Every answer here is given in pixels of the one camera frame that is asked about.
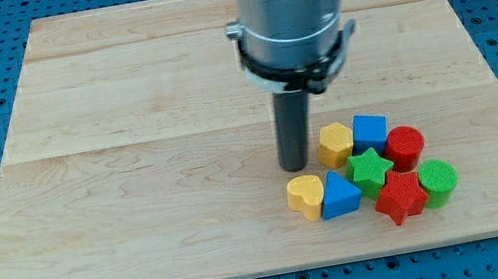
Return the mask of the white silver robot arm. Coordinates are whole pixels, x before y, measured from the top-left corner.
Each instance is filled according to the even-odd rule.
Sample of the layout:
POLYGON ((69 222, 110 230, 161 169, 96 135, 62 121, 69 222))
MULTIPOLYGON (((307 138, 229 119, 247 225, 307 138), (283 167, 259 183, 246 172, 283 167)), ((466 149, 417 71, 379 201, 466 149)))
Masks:
POLYGON ((341 0, 236 0, 226 27, 249 80, 274 94, 323 93, 346 60, 355 21, 341 0))

